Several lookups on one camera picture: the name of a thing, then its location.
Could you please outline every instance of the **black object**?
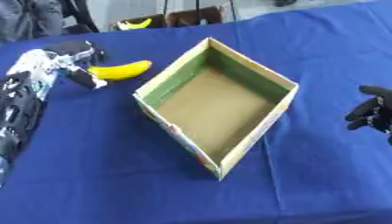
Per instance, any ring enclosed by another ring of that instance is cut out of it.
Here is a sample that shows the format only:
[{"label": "black object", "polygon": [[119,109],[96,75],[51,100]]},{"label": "black object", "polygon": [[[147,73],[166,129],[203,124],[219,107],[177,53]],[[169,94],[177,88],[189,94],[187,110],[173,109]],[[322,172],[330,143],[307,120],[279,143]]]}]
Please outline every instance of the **black object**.
[{"label": "black object", "polygon": [[374,98],[363,102],[346,116],[350,123],[347,128],[356,130],[370,126],[389,134],[388,141],[392,144],[392,91],[383,87],[361,86],[360,91]]},{"label": "black object", "polygon": [[74,17],[77,25],[67,27],[69,33],[99,32],[88,10],[86,0],[59,0],[62,5],[63,17]]},{"label": "black object", "polygon": [[30,72],[22,72],[0,80],[0,186],[11,161],[28,143],[45,107],[33,92],[30,77]]},{"label": "black object", "polygon": [[[198,25],[201,24],[201,16],[200,16],[200,0],[195,0],[196,2],[196,13],[198,15]],[[237,15],[235,14],[235,3],[234,0],[229,0],[230,1],[230,8],[231,12],[233,13],[233,20],[237,21]],[[164,15],[167,13],[167,4],[169,0],[164,0]]]},{"label": "black object", "polygon": [[275,0],[275,6],[276,7],[284,7],[284,6],[294,4],[296,1],[297,0]]}]

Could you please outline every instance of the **robotic hand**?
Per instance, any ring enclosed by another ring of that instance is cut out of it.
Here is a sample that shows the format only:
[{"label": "robotic hand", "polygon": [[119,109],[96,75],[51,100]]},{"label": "robotic hand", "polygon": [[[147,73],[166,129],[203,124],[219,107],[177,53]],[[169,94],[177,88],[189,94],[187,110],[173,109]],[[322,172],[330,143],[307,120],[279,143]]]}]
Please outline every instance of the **robotic hand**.
[{"label": "robotic hand", "polygon": [[102,56],[102,50],[84,40],[50,45],[24,53],[0,80],[0,187],[39,124],[47,95],[59,76],[88,89],[108,85],[77,64],[95,65]]},{"label": "robotic hand", "polygon": [[392,144],[392,91],[383,87],[361,86],[360,91],[374,98],[363,102],[346,116],[349,130],[370,126],[389,135]]}]

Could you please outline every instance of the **yellow banana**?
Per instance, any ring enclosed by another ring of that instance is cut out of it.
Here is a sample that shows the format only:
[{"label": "yellow banana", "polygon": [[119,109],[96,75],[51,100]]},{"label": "yellow banana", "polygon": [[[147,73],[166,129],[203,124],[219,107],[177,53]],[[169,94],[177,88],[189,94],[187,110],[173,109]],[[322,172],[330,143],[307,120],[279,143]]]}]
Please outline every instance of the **yellow banana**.
[{"label": "yellow banana", "polygon": [[151,23],[152,23],[152,18],[147,18],[140,24],[132,24],[128,21],[125,21],[123,23],[118,22],[117,25],[120,28],[120,30],[127,31],[127,30],[137,30],[137,29],[147,28],[147,26],[149,26]]},{"label": "yellow banana", "polygon": [[147,71],[151,65],[151,61],[141,60],[123,66],[91,66],[88,71],[98,79],[119,81],[136,77]]}]

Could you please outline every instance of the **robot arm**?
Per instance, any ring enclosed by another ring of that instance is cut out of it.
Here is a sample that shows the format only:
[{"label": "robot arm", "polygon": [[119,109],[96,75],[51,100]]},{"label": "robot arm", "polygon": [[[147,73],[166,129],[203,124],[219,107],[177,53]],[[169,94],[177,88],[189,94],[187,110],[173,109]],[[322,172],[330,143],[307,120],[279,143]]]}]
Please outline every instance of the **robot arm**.
[{"label": "robot arm", "polygon": [[108,85],[75,64],[94,65],[102,56],[101,50],[82,40],[34,49],[24,53],[0,80],[0,186],[37,127],[46,97],[60,75],[85,88]]}]

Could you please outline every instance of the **cardboard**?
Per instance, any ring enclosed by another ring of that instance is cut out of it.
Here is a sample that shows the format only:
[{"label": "cardboard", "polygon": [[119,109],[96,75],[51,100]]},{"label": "cardboard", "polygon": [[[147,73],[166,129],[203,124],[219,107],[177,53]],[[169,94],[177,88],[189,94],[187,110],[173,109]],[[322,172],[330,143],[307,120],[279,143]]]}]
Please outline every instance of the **cardboard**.
[{"label": "cardboard", "polygon": [[206,38],[133,96],[222,180],[297,91],[297,83]]}]

